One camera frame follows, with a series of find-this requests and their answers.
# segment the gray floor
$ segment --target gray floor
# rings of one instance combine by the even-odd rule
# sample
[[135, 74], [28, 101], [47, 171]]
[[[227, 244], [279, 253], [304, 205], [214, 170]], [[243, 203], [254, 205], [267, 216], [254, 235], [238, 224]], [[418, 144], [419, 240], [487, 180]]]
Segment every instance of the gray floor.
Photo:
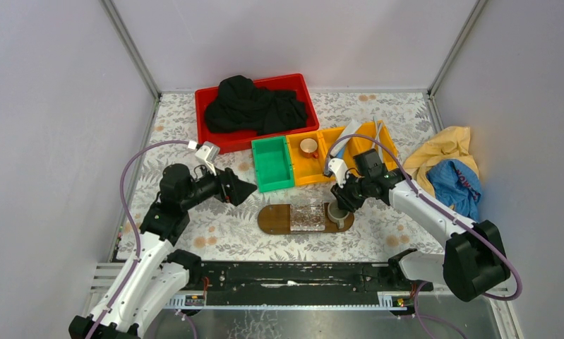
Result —
[[[445, 319], [469, 339], [499, 338], [491, 306], [484, 298], [469, 303], [453, 296], [423, 295], [421, 312]], [[398, 320], [386, 311], [201, 311], [192, 317], [200, 339], [208, 338], [428, 338], [417, 319]], [[461, 338], [445, 325], [426, 321], [436, 338]], [[162, 311], [145, 338], [192, 338], [189, 324]]]

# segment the black cloth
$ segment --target black cloth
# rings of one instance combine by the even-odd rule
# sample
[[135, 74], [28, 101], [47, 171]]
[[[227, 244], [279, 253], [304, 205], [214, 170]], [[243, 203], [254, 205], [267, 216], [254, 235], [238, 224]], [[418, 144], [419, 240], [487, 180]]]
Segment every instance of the black cloth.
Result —
[[257, 88], [251, 79], [232, 76], [220, 83], [205, 123], [213, 133], [252, 129], [262, 136], [306, 127], [306, 108], [293, 90]]

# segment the mug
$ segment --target mug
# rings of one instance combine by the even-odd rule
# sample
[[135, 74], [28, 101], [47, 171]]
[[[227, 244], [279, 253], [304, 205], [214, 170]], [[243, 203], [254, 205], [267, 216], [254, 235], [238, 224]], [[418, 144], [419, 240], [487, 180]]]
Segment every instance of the mug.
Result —
[[344, 220], [348, 218], [350, 212], [347, 210], [340, 210], [337, 206], [337, 201], [333, 201], [328, 204], [328, 218], [333, 221], [338, 229], [344, 228]]
[[299, 146], [303, 157], [314, 157], [315, 159], [319, 157], [319, 154], [317, 153], [318, 147], [319, 145], [317, 145], [317, 141], [311, 138], [302, 139]]

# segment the floral tablecloth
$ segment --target floral tablecloth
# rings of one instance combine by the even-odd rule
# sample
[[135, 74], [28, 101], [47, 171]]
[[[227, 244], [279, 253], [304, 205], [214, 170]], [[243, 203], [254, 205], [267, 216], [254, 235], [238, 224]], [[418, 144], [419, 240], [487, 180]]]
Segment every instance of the floral tablecloth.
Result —
[[[433, 135], [422, 93], [311, 93], [320, 128], [344, 126], [351, 118], [360, 122], [381, 118], [390, 131], [404, 161]], [[164, 94], [149, 144], [173, 139], [197, 139], [194, 94]], [[166, 145], [147, 153], [131, 212], [137, 223], [155, 199], [162, 170], [174, 163], [191, 169], [198, 165], [193, 153], [182, 145]], [[250, 150], [217, 157], [219, 168], [230, 167], [240, 179], [256, 183]], [[214, 198], [196, 206], [190, 224], [176, 248], [191, 251], [203, 260], [243, 261], [386, 261], [401, 251], [416, 247], [437, 253], [440, 244], [404, 213], [381, 201], [367, 200], [355, 213], [350, 230], [337, 234], [268, 235], [257, 226], [260, 209], [272, 203], [296, 204], [332, 201], [332, 184], [315, 184], [267, 193], [253, 193], [234, 207]], [[131, 225], [123, 225], [117, 259], [132, 252]]]

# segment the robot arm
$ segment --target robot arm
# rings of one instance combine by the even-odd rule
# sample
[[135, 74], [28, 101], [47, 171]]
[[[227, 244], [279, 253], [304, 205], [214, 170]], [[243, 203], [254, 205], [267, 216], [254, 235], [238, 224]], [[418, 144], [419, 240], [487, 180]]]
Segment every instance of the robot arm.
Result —
[[[238, 179], [229, 168], [217, 169], [211, 162], [218, 153], [219, 148], [211, 143], [197, 150], [201, 178], [194, 179], [182, 164], [163, 170], [160, 192], [140, 227], [140, 257], [133, 254], [126, 260], [114, 284], [87, 318], [74, 318], [69, 328], [72, 339], [87, 338], [93, 326], [96, 330], [92, 339], [142, 338], [169, 298], [188, 282], [200, 280], [200, 258], [186, 251], [173, 251], [190, 223], [188, 210], [211, 197], [237, 206], [257, 188]], [[108, 307], [118, 291], [115, 302]]]
[[[339, 208], [354, 212], [367, 198], [380, 199], [413, 218], [445, 250], [444, 254], [424, 254], [410, 249], [392, 257], [390, 265], [396, 267], [402, 279], [447, 285], [456, 297], [468, 302], [510, 277], [510, 270], [487, 246], [445, 214], [472, 228], [504, 254], [500, 233], [492, 222], [476, 223], [459, 215], [412, 182], [418, 191], [415, 192], [399, 170], [387, 171], [375, 150], [355, 156], [354, 161], [362, 177], [348, 173], [344, 160], [330, 161], [329, 167], [337, 181], [332, 193]], [[420, 195], [444, 213], [431, 207]]]

